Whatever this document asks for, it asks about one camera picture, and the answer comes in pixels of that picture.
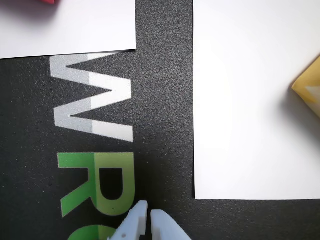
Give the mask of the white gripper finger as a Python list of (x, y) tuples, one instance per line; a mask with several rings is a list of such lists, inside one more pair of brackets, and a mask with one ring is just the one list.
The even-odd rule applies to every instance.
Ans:
[(139, 240), (146, 234), (148, 202), (140, 200), (108, 240)]
[(153, 240), (191, 240), (180, 225), (165, 211), (153, 209), (150, 217)]

